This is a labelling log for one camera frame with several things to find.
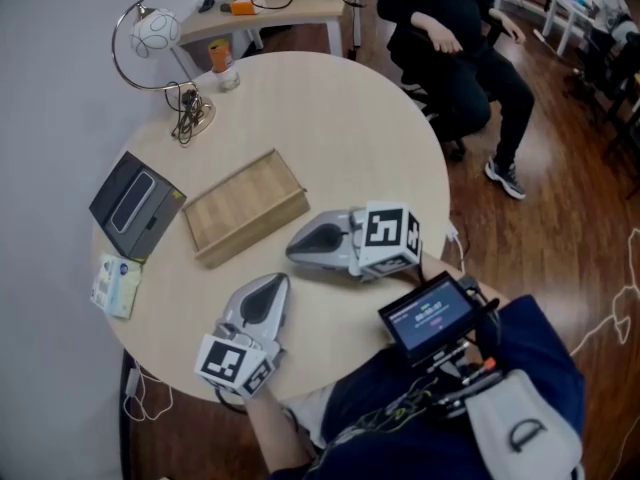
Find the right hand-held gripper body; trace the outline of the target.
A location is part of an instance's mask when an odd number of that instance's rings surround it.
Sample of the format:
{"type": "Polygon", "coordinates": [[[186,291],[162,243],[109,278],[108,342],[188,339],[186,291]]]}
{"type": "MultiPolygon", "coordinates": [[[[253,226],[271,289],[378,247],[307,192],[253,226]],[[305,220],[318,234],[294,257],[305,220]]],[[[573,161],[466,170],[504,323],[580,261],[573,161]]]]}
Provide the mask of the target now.
{"type": "Polygon", "coordinates": [[[324,211],[285,249],[294,263],[345,272],[363,281],[418,267],[421,253],[419,221],[406,204],[389,201],[324,211]]]}

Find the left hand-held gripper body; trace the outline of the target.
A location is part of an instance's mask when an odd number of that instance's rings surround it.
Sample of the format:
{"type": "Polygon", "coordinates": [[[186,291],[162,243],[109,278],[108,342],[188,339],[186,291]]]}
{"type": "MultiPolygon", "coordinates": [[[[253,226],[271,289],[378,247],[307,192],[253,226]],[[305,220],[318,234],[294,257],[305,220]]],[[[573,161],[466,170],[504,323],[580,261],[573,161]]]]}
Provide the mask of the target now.
{"type": "Polygon", "coordinates": [[[214,331],[203,337],[194,373],[219,391],[252,398],[284,354],[278,335],[286,319],[290,288],[284,273],[268,274],[238,288],[214,331]]]}

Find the person's left forearm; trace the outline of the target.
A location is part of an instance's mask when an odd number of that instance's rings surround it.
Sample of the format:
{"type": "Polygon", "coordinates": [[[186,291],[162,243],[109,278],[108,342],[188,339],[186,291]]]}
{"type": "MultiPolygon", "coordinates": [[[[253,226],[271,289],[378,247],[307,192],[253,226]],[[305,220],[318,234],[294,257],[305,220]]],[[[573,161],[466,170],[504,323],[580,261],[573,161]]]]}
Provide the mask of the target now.
{"type": "Polygon", "coordinates": [[[266,387],[244,401],[270,480],[305,480],[315,449],[266,387]]]}

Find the pale tissue packet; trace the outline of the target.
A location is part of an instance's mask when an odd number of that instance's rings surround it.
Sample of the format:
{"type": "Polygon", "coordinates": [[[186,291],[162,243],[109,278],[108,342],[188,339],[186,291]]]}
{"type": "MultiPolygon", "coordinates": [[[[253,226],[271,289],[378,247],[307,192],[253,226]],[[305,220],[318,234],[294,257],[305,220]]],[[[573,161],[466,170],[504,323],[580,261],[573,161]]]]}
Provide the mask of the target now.
{"type": "Polygon", "coordinates": [[[129,320],[141,278],[142,266],[139,263],[101,253],[90,300],[106,315],[129,320]]]}

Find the black phone packaging box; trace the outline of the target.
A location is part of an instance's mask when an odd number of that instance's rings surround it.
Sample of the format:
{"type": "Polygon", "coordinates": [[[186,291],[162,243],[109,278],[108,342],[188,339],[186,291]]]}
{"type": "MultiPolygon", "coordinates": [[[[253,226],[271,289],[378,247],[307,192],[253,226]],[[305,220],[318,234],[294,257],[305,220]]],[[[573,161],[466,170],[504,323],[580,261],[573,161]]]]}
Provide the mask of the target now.
{"type": "Polygon", "coordinates": [[[144,264],[185,202],[181,190],[125,152],[89,210],[121,256],[144,264]]]}

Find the small chest-mounted monitor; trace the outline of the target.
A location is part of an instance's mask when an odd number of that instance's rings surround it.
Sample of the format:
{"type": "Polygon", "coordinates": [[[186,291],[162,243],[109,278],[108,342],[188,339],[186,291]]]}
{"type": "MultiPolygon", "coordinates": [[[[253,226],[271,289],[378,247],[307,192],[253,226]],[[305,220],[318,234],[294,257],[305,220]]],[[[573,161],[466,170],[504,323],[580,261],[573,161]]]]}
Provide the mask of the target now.
{"type": "Polygon", "coordinates": [[[473,330],[485,308],[481,299],[443,272],[378,314],[395,346],[415,367],[473,330]]]}

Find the black office chair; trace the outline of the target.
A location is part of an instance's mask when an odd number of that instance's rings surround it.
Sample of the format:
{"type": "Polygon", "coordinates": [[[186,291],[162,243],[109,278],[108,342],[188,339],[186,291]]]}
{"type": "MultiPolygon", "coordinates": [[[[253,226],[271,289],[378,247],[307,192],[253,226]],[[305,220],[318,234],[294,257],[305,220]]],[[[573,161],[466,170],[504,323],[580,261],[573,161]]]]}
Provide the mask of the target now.
{"type": "MultiPolygon", "coordinates": [[[[489,46],[494,46],[499,37],[506,33],[501,22],[491,17],[483,19],[483,29],[486,31],[485,38],[489,46]]],[[[431,39],[423,30],[401,28],[401,35],[412,37],[412,41],[420,44],[422,48],[433,48],[431,39]]],[[[401,90],[414,102],[423,104],[421,112],[428,120],[435,118],[441,110],[442,105],[439,98],[429,93],[423,86],[424,75],[415,70],[415,65],[412,62],[408,62],[404,54],[391,52],[390,57],[394,64],[401,69],[401,90]]],[[[441,145],[446,143],[451,144],[448,154],[451,161],[461,162],[464,159],[467,148],[462,137],[455,137],[453,139],[439,138],[438,141],[441,145]]]]}

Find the black monitor mounting rig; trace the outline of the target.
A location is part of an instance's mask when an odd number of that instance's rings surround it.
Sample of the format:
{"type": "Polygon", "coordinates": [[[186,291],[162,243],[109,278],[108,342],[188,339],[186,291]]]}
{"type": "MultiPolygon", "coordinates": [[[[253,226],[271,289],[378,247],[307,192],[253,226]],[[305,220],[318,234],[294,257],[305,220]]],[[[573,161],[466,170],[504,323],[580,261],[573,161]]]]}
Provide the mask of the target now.
{"type": "Polygon", "coordinates": [[[501,321],[498,310],[499,298],[488,297],[479,283],[464,275],[455,279],[467,292],[486,305],[485,314],[457,343],[438,352],[429,360],[415,366],[443,381],[438,392],[429,395],[430,410],[439,419],[453,419],[466,412],[467,399],[494,386],[503,377],[494,358],[480,352],[478,332],[484,324],[495,331],[495,337],[501,338],[501,321]]]}

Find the person's navy clothing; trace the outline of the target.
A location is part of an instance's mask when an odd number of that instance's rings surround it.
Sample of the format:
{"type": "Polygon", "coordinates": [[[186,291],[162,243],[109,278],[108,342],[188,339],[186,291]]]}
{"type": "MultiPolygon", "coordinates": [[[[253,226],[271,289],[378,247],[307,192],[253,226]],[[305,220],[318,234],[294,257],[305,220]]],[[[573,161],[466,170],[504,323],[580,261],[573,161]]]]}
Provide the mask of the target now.
{"type": "MultiPolygon", "coordinates": [[[[519,297],[500,311],[502,328],[476,332],[482,354],[520,369],[543,399],[581,434],[585,380],[536,300],[519,297]]],[[[270,480],[490,480],[469,420],[431,420],[418,397],[427,385],[384,350],[333,388],[323,414],[318,458],[279,467],[270,480]]]]}

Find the glass jar orange lid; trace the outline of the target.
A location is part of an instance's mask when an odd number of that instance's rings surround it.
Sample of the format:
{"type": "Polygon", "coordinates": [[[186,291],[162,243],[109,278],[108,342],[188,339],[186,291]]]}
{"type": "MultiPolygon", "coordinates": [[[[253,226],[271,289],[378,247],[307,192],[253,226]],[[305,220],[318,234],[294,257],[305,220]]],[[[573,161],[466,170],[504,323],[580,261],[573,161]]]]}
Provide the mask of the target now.
{"type": "Polygon", "coordinates": [[[216,39],[209,44],[208,54],[212,72],[216,75],[220,90],[229,92],[240,84],[239,74],[234,65],[231,47],[226,39],[216,39]]]}

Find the light wooden desk white legs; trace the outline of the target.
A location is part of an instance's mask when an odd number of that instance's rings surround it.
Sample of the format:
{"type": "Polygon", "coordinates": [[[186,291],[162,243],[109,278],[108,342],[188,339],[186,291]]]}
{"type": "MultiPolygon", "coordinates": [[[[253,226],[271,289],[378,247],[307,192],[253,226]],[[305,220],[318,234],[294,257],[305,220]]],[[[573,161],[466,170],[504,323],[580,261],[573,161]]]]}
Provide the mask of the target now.
{"type": "Polygon", "coordinates": [[[263,48],[259,32],[264,28],[322,24],[326,27],[329,51],[342,56],[343,44],[340,21],[344,14],[352,14],[352,47],[349,57],[354,58],[361,47],[361,5],[365,0],[255,0],[259,6],[253,15],[235,16],[216,5],[200,13],[195,11],[181,23],[179,44],[186,46],[196,41],[245,32],[258,49],[263,48]]]}

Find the globe desk lamp metal arc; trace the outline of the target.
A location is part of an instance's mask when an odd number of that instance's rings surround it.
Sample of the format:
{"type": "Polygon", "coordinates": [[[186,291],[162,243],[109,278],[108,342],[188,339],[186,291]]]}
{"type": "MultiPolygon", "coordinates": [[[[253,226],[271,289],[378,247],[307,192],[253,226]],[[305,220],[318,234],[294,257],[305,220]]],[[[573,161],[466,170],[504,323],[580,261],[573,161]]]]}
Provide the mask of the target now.
{"type": "Polygon", "coordinates": [[[165,103],[176,115],[176,124],[170,135],[181,147],[187,147],[211,124],[216,113],[214,104],[210,98],[201,94],[188,72],[185,72],[185,81],[170,81],[160,86],[142,85],[125,72],[117,55],[118,34],[123,23],[132,14],[135,15],[135,19],[128,37],[133,53],[139,58],[149,59],[160,53],[170,52],[182,66],[175,52],[181,38],[180,23],[172,11],[152,8],[147,6],[144,0],[138,0],[117,20],[111,35],[110,47],[114,68],[126,84],[140,91],[163,94],[165,103]]]}

